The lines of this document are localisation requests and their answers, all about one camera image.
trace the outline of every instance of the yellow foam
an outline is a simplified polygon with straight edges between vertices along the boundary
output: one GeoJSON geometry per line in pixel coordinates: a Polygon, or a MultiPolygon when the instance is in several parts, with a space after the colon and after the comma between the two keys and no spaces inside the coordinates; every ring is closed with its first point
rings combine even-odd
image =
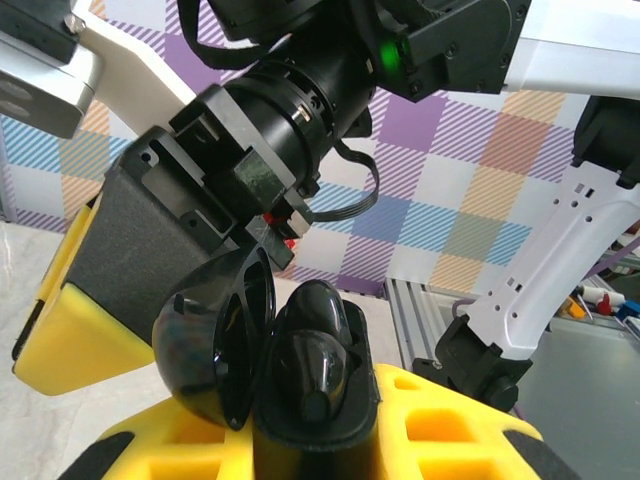
{"type": "Polygon", "coordinates": [[[64,278],[99,208],[83,207],[38,291],[44,307],[15,363],[24,383],[59,395],[153,362],[149,345],[64,278]]]}
{"type": "Polygon", "coordinates": [[[529,424],[389,365],[376,366],[377,480],[538,479],[503,435],[529,424]]]}
{"type": "Polygon", "coordinates": [[[249,420],[235,432],[196,417],[170,398],[111,428],[101,438],[134,439],[104,480],[252,480],[249,420]]]}

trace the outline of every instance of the yellow foam holder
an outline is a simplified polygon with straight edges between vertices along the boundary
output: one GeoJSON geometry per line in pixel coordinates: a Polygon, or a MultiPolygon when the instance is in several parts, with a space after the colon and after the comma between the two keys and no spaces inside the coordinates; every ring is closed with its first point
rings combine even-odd
{"type": "Polygon", "coordinates": [[[84,206],[62,240],[36,296],[41,310],[14,365],[20,380],[45,395],[66,393],[153,362],[148,344],[64,282],[99,207],[100,197],[92,207],[84,206]]]}
{"type": "Polygon", "coordinates": [[[113,438],[121,432],[133,433],[133,440],[103,480],[254,478],[250,420],[235,432],[193,415],[170,398],[114,426],[100,438],[113,438]]]}
{"type": "MultiPolygon", "coordinates": [[[[377,365],[376,377],[382,396],[376,426],[361,445],[333,454],[338,465],[333,479],[539,478],[503,434],[517,431],[541,439],[529,424],[396,367],[377,365]]],[[[80,457],[75,470],[72,466],[62,478],[86,478],[83,468],[105,468],[104,480],[304,478],[301,452],[274,444],[252,428],[250,420],[234,432],[169,399],[101,437],[108,441],[123,432],[134,434],[115,455],[109,453],[113,444],[98,442],[93,447],[102,450],[88,449],[84,461],[80,457]]]]}
{"type": "Polygon", "coordinates": [[[376,378],[376,480],[539,478],[503,434],[541,440],[528,423],[396,367],[377,365],[376,378]]]}

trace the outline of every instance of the black earbud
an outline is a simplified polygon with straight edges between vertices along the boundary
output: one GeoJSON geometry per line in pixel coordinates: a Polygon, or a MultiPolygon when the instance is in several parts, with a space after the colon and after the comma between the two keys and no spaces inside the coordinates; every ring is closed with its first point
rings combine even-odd
{"type": "Polygon", "coordinates": [[[331,420],[340,410],[349,378],[352,345],[338,291],[322,280],[300,285],[278,315],[282,336],[273,355],[273,375],[302,421],[331,420]]]}
{"type": "Polygon", "coordinates": [[[348,379],[347,352],[316,330],[287,332],[274,353],[278,387],[304,422],[330,420],[340,409],[348,379]]]}

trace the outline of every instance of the green led light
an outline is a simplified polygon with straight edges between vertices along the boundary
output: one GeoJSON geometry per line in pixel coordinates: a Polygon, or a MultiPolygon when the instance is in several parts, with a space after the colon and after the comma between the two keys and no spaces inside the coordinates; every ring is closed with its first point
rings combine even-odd
{"type": "Polygon", "coordinates": [[[400,54],[395,42],[388,42],[380,48],[382,65],[387,71],[396,71],[400,68],[400,54]]]}

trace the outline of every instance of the black cable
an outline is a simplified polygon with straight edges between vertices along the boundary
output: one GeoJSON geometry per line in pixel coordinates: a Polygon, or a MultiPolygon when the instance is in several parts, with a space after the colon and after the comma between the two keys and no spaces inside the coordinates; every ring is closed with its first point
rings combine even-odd
{"type": "Polygon", "coordinates": [[[371,207],[373,207],[378,201],[378,192],[380,191],[380,173],[376,162],[373,158],[364,152],[358,152],[357,150],[351,150],[342,140],[340,140],[335,146],[336,152],[342,158],[348,162],[364,165],[369,169],[373,180],[375,181],[375,187],[373,191],[359,202],[349,205],[348,207],[338,208],[336,210],[330,210],[327,212],[313,212],[313,221],[319,223],[326,222],[340,222],[342,220],[348,220],[349,218],[357,217],[363,214],[371,207]]]}
{"type": "Polygon", "coordinates": [[[177,0],[180,27],[189,48],[207,67],[217,70],[242,70],[264,57],[273,45],[248,48],[218,48],[198,42],[200,0],[177,0]]]}

